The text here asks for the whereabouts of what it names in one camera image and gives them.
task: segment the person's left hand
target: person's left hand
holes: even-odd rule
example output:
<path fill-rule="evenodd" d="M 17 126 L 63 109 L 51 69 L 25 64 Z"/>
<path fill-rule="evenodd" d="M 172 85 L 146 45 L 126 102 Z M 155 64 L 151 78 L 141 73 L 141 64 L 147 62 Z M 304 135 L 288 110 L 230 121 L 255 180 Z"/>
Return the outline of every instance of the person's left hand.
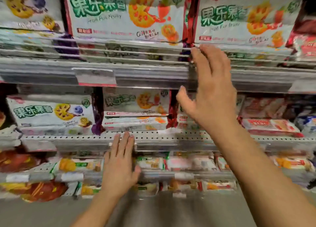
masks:
<path fill-rule="evenodd" d="M 115 135 L 111 150 L 104 155 L 101 193 L 111 198 L 121 198 L 138 181 L 141 169 L 132 171 L 134 136 L 125 132 Z"/>

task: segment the hand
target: hand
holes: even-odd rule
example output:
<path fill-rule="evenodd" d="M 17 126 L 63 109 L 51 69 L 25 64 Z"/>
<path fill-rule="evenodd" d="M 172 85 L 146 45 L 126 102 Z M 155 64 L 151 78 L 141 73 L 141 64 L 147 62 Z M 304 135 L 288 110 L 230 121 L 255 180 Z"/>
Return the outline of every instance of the hand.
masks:
<path fill-rule="evenodd" d="M 184 111 L 211 135 L 236 122 L 237 91 L 231 82 L 230 60 L 220 49 L 207 44 L 191 49 L 197 67 L 198 88 L 191 100 L 181 86 L 177 100 Z"/>
<path fill-rule="evenodd" d="M 132 171 L 133 147 L 134 136 L 125 132 L 120 141 L 120 134 L 115 135 L 111 151 L 104 155 L 102 194 L 119 199 L 137 183 L 141 169 Z"/>

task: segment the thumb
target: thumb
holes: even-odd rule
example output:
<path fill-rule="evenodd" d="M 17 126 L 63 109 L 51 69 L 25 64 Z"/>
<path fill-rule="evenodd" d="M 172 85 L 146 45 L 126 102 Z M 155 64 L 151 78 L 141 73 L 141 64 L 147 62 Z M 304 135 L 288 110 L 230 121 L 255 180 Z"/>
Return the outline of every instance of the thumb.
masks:
<path fill-rule="evenodd" d="M 177 93 L 177 101 L 180 103 L 181 107 L 184 109 L 186 114 L 192 117 L 195 112 L 195 101 L 192 101 L 188 94 L 186 93 L 186 89 L 184 86 L 181 86 Z"/>
<path fill-rule="evenodd" d="M 132 173 L 132 182 L 133 184 L 136 184 L 138 179 L 139 179 L 139 176 L 140 176 L 140 173 L 141 173 L 141 168 L 139 165 L 135 166 L 135 170 L 134 172 Z"/>

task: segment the blueberry illustration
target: blueberry illustration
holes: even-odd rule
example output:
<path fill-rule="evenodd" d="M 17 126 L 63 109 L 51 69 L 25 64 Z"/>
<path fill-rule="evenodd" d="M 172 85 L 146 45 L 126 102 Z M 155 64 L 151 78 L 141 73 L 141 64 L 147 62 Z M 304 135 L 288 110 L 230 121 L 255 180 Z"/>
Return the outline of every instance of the blueberry illustration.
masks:
<path fill-rule="evenodd" d="M 81 106 L 76 106 L 76 107 L 75 107 L 75 113 L 78 113 L 78 114 L 83 113 L 82 107 L 81 107 Z"/>
<path fill-rule="evenodd" d="M 33 1 L 34 6 L 37 7 L 38 9 L 42 9 L 46 5 L 45 0 L 32 0 L 32 1 Z"/>

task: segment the floor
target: floor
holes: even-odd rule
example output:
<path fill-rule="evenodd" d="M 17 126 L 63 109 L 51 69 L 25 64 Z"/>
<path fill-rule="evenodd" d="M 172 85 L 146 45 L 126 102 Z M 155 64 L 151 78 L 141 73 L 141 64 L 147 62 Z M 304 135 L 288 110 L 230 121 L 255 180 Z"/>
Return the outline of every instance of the floor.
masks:
<path fill-rule="evenodd" d="M 307 193 L 316 203 L 316 195 Z M 19 199 L 0 201 L 0 222 L 5 227 L 67 227 L 91 200 L 61 197 L 46 203 Z M 140 200 L 126 195 L 117 205 L 107 227 L 255 227 L 243 195 L 210 194 L 186 199 L 169 194 Z"/>

